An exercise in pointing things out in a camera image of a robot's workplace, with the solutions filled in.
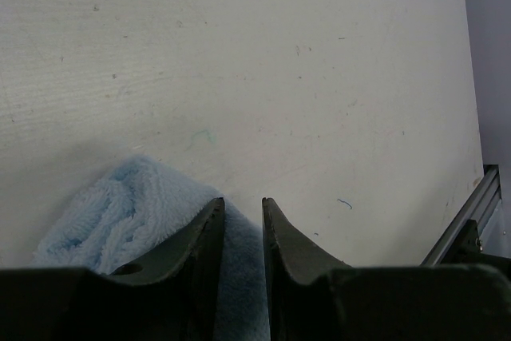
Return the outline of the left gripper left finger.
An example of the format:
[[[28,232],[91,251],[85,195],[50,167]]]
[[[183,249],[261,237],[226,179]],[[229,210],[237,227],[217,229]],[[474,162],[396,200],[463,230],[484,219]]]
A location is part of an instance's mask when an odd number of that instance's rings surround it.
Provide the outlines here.
[[[87,268],[1,272],[3,340],[210,340],[224,200],[110,275]]]

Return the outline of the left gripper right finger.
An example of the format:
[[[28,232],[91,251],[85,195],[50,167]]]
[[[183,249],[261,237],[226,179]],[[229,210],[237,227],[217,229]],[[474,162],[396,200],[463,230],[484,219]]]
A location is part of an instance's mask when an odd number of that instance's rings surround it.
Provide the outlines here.
[[[274,340],[507,340],[510,276],[483,264],[353,268],[262,202]]]

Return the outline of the light blue towel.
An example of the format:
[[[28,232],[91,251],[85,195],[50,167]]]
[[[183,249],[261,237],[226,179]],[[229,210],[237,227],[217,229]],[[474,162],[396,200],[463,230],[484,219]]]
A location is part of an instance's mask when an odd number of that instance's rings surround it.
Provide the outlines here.
[[[43,236],[32,264],[110,274],[172,236],[221,194],[148,157],[81,190]],[[225,203],[215,340],[269,340],[263,234]]]

